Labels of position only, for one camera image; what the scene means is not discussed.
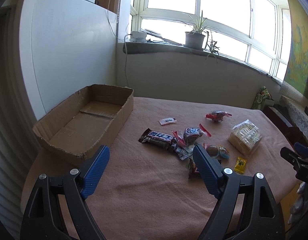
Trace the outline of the clear pack of crackers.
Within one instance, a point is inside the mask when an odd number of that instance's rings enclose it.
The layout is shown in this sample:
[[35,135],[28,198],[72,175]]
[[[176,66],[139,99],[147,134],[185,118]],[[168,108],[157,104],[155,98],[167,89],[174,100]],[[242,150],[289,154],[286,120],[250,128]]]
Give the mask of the clear pack of crackers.
[[253,154],[261,140],[260,129],[249,119],[235,125],[228,137],[228,141],[245,157]]

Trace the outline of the small yellow sachet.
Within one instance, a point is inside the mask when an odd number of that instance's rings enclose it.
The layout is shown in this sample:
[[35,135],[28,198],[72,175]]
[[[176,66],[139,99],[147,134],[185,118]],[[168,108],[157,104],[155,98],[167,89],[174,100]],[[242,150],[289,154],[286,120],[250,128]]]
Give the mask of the small yellow sachet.
[[235,166],[234,166],[234,171],[238,174],[244,174],[246,164],[247,164],[246,159],[244,159],[242,157],[237,157],[236,163],[235,163]]

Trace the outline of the round blue jelly cup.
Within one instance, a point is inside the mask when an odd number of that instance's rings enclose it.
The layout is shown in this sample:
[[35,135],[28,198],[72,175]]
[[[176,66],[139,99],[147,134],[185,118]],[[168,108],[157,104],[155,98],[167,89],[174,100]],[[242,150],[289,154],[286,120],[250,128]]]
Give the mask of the round blue jelly cup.
[[229,151],[225,147],[219,146],[218,157],[220,157],[221,159],[229,159],[230,158]]

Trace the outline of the dark red small wrapper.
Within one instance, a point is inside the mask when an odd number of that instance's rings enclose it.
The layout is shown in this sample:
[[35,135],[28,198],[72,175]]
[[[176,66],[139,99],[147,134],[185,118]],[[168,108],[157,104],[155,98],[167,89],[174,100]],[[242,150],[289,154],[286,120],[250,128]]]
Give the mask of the dark red small wrapper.
[[189,175],[188,175],[189,179],[201,178],[201,175],[197,169],[197,166],[192,158],[189,158],[188,169],[189,169]]

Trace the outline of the round brown candy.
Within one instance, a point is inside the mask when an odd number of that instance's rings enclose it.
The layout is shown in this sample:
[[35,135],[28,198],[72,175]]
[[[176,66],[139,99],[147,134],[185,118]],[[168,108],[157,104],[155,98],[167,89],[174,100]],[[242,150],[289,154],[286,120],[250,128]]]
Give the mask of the round brown candy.
[[217,146],[215,146],[215,145],[208,145],[206,147],[206,152],[212,158],[217,158],[219,156],[219,148]]

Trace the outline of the black patterned candy wrapper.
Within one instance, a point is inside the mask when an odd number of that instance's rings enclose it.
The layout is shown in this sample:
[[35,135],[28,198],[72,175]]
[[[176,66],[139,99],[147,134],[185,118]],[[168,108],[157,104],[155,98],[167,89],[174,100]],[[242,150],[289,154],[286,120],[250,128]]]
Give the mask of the black patterned candy wrapper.
[[175,149],[174,149],[174,152],[176,154],[176,156],[181,160],[185,160],[187,158],[189,158],[190,156],[193,155],[193,149],[194,147],[193,146],[190,146],[190,147],[181,147],[181,146],[176,146]]

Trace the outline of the red clear bag dark snack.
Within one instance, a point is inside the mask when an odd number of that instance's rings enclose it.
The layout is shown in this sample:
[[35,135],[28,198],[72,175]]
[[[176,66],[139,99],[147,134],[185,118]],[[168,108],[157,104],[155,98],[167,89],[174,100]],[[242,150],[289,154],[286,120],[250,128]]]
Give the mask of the red clear bag dark snack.
[[201,137],[211,137],[210,132],[202,124],[197,127],[188,127],[183,132],[172,131],[172,134],[177,141],[177,145],[181,147],[193,145]]

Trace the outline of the snickers chocolate bar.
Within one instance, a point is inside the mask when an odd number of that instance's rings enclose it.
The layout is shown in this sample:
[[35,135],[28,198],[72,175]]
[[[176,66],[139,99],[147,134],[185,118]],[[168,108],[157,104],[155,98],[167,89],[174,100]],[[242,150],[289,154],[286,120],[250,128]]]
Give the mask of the snickers chocolate bar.
[[177,146],[177,141],[172,135],[153,131],[149,128],[141,135],[138,142],[155,145],[167,151],[172,151]]

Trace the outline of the white lace cloth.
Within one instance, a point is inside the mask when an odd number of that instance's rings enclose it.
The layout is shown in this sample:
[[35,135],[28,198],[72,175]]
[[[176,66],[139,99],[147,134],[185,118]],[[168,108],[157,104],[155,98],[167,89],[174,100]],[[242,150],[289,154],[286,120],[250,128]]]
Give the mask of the white lace cloth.
[[292,123],[299,128],[308,141],[308,115],[305,113],[308,99],[285,81],[281,84],[279,93],[279,105],[287,108]]

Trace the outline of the green snack bag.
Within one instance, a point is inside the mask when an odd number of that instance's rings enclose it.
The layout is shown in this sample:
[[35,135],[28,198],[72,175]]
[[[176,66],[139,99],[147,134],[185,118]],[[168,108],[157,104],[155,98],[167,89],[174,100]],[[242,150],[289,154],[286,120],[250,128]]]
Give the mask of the green snack bag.
[[255,96],[251,109],[263,110],[266,103],[272,101],[272,96],[265,86],[262,86]]

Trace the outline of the small red wrapped candy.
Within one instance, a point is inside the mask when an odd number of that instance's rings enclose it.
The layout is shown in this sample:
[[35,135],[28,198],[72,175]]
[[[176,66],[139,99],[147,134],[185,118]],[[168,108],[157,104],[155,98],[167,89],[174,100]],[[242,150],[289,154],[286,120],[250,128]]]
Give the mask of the small red wrapped candy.
[[232,114],[225,111],[212,111],[206,114],[206,118],[210,119],[213,122],[221,122],[224,117],[231,117]]

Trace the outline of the brown cardboard box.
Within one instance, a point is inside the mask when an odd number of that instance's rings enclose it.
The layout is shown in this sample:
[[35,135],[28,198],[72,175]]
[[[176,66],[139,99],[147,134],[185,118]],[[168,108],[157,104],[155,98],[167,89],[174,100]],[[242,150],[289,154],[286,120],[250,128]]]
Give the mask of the brown cardboard box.
[[44,149],[78,166],[113,143],[133,111],[133,94],[128,87],[84,87],[37,121],[33,132]]

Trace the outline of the pink table cloth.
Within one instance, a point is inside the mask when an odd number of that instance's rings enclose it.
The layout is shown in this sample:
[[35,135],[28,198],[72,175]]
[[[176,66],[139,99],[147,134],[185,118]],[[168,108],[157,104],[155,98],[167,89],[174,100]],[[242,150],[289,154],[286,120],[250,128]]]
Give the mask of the pink table cloth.
[[[232,114],[221,122],[206,118],[212,111]],[[159,120],[175,118],[161,126]],[[229,150],[223,166],[234,167],[239,152],[228,141],[232,128],[249,119],[262,141],[248,158],[245,175],[265,175],[276,201],[297,185],[292,166],[280,156],[289,145],[259,110],[225,105],[135,98],[133,111],[110,146],[110,160],[87,204],[108,239],[196,239],[216,204],[200,178],[188,178],[187,161],[162,148],[138,142],[146,129],[161,133],[202,124],[208,143]]]

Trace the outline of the small pink white sachet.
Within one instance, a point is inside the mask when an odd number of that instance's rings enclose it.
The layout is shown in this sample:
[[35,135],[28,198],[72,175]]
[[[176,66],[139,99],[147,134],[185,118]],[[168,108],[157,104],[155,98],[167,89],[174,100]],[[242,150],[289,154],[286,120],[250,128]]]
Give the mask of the small pink white sachet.
[[159,120],[161,126],[168,125],[168,124],[175,124],[177,120],[175,118],[164,118]]

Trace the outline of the small trailing plant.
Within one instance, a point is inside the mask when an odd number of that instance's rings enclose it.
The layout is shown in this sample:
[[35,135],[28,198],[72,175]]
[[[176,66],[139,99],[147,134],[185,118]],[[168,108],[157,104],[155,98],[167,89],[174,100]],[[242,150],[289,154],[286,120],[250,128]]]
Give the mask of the small trailing plant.
[[204,49],[205,50],[208,49],[209,51],[208,55],[206,56],[205,61],[207,61],[207,59],[211,56],[216,60],[216,62],[218,62],[220,48],[217,46],[217,41],[213,40],[213,34],[211,30],[208,31],[206,45]]

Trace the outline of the potted green plant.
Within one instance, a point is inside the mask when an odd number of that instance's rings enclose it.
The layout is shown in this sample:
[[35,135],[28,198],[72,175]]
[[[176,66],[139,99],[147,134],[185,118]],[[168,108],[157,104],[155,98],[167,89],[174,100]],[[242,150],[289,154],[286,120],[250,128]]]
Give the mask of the potted green plant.
[[203,17],[203,11],[201,11],[199,16],[192,17],[189,15],[194,22],[192,31],[185,32],[185,47],[195,49],[195,50],[204,50],[203,46],[204,39],[208,41],[209,31],[208,26],[206,25],[206,18]]

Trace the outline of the white refrigerator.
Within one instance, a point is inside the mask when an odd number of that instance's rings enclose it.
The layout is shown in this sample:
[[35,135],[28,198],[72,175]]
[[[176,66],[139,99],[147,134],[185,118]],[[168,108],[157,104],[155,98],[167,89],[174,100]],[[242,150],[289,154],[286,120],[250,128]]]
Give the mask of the white refrigerator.
[[20,66],[39,120],[74,92],[115,84],[116,15],[95,0],[19,0]]

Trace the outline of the white power adapter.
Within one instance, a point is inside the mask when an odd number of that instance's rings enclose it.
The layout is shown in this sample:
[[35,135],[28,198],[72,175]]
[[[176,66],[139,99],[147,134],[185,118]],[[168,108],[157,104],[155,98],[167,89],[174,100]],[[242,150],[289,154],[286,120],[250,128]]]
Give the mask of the white power adapter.
[[146,42],[147,33],[144,31],[131,31],[129,36],[130,42]]

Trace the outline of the yellow green wall picture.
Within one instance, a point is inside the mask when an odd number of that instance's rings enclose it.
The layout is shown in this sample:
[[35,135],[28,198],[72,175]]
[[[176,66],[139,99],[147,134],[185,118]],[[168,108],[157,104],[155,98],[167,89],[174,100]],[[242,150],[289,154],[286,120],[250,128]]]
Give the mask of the yellow green wall picture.
[[308,105],[308,15],[298,0],[288,0],[291,16],[291,49],[284,85],[291,96]]

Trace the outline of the white window frame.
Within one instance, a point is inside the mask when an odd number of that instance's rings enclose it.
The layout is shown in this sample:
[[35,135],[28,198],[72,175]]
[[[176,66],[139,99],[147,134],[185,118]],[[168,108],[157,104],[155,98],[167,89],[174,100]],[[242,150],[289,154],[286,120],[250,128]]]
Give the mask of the white window frame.
[[155,43],[185,44],[203,11],[219,55],[284,79],[290,55],[287,0],[130,0],[129,29]]

